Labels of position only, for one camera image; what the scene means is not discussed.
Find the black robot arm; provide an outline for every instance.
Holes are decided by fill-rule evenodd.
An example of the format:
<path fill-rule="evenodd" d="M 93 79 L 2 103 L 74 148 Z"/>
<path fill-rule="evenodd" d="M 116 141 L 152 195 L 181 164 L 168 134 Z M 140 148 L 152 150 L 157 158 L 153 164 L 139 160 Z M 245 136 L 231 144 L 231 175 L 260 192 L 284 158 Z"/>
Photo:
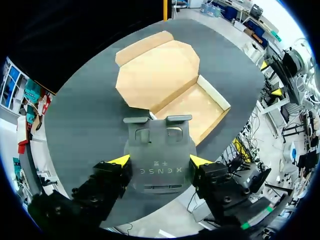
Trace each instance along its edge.
<path fill-rule="evenodd" d="M 250 235 L 259 234 L 266 228 L 292 198 L 292 189 L 280 188 L 287 193 L 276 205 L 265 197 L 252 201 L 250 189 L 238 184 L 224 164 L 190 155 L 189 168 L 193 176 L 192 185 L 199 198 L 207 203 L 214 221 L 220 226 L 241 227 Z"/>
<path fill-rule="evenodd" d="M 72 189 L 73 199 L 57 191 L 37 194 L 28 212 L 44 232 L 81 228 L 98 229 L 121 198 L 132 177 L 129 155 L 113 161 L 101 161 L 93 167 L 93 174 L 79 188 Z"/>

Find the yellow bracket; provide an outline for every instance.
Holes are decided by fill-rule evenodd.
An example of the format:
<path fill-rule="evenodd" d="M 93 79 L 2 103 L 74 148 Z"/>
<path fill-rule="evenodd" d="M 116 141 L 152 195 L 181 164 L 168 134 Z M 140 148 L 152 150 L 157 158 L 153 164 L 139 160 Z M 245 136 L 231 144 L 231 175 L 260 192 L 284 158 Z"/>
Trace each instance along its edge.
<path fill-rule="evenodd" d="M 260 67 L 260 70 L 264 69 L 266 66 L 268 66 L 268 64 L 265 61 L 263 61 L 262 66 Z"/>
<path fill-rule="evenodd" d="M 128 155 L 124 155 L 122 157 L 119 157 L 117 159 L 107 161 L 106 163 L 108 163 L 108 164 L 116 163 L 116 164 L 121 165 L 121 167 L 124 167 L 124 165 L 128 162 L 129 158 L 130 158 L 130 155 L 128 154 Z"/>
<path fill-rule="evenodd" d="M 278 88 L 277 90 L 274 90 L 272 93 L 272 95 L 277 95 L 277 96 L 282 96 L 282 91 L 280 88 Z"/>
<path fill-rule="evenodd" d="M 194 165 L 199 168 L 200 165 L 204 165 L 204 164 L 214 164 L 214 162 L 212 161 L 208 161 L 205 160 L 203 158 L 200 158 L 198 156 L 194 156 L 190 154 L 190 159 L 192 160 L 192 162 L 194 163 Z"/>

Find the storage box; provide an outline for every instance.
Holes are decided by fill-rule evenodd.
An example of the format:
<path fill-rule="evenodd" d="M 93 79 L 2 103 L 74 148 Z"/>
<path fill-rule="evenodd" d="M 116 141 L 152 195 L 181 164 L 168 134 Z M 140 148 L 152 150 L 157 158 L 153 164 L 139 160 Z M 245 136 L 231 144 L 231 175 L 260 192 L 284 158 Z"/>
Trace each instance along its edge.
<path fill-rule="evenodd" d="M 234 22 L 234 27 L 238 30 L 240 30 L 241 32 L 243 32 L 246 29 L 246 26 L 243 25 L 242 23 L 235 21 Z"/>
<path fill-rule="evenodd" d="M 198 145 L 223 119 L 230 104 L 201 75 L 191 45 L 167 31 L 116 53 L 116 89 L 130 107 L 150 110 L 158 119 L 192 115 L 189 133 Z"/>
<path fill-rule="evenodd" d="M 244 30 L 244 32 L 245 32 L 247 35 L 249 35 L 250 37 L 251 37 L 252 34 L 255 33 L 254 31 L 250 30 L 249 28 L 246 28 L 246 29 Z"/>

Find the wall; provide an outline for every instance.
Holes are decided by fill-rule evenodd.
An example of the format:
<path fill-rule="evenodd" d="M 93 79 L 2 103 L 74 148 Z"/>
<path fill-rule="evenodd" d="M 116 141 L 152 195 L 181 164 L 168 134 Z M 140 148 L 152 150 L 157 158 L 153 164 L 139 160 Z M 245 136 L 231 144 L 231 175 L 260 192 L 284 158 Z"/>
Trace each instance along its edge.
<path fill-rule="evenodd" d="M 0 155 L 10 182 L 15 176 L 13 158 L 19 158 L 16 129 L 17 125 L 0 118 Z"/>
<path fill-rule="evenodd" d="M 263 16 L 279 30 L 278 35 L 282 41 L 277 45 L 281 49 L 287 49 L 296 39 L 305 37 L 294 18 L 277 0 L 252 0 L 252 2 L 263 9 Z"/>

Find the desk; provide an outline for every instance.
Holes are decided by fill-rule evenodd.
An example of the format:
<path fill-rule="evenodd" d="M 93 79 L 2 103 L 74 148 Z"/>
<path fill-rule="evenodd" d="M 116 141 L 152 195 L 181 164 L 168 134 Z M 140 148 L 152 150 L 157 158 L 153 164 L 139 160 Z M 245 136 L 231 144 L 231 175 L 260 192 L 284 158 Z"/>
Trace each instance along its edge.
<path fill-rule="evenodd" d="M 216 160 L 238 135 L 256 105 L 264 75 L 233 43 L 191 19 L 158 22 L 112 44 L 83 65 L 52 100 L 45 116 L 50 156 L 66 192 L 83 184 L 101 160 L 124 154 L 128 126 L 124 117 L 148 116 L 130 108 L 115 89 L 116 52 L 161 31 L 192 45 L 200 57 L 199 73 L 230 103 L 231 109 L 197 146 L 201 158 Z M 133 222 L 168 204 L 177 195 L 147 195 L 128 186 L 102 227 Z"/>
<path fill-rule="evenodd" d="M 244 24 L 245 22 L 251 20 L 255 24 L 257 24 L 259 27 L 261 27 L 269 36 L 271 36 L 273 40 L 278 41 L 277 38 L 271 34 L 271 31 L 275 31 L 276 33 L 278 33 L 279 30 L 275 26 L 273 26 L 263 15 L 259 19 L 263 22 L 262 23 L 259 20 L 256 20 L 253 17 L 251 17 L 249 15 L 250 9 L 248 8 L 248 6 L 246 6 L 245 4 L 243 4 L 241 2 L 235 1 L 235 2 L 232 2 L 232 4 L 230 4 L 229 3 L 230 1 L 226 1 L 226 0 L 216 0 L 216 1 L 221 2 L 227 6 L 230 6 L 234 9 L 238 10 L 240 12 L 240 23 Z M 247 15 L 247 17 L 245 18 L 245 20 L 243 22 L 241 22 L 243 14 Z"/>

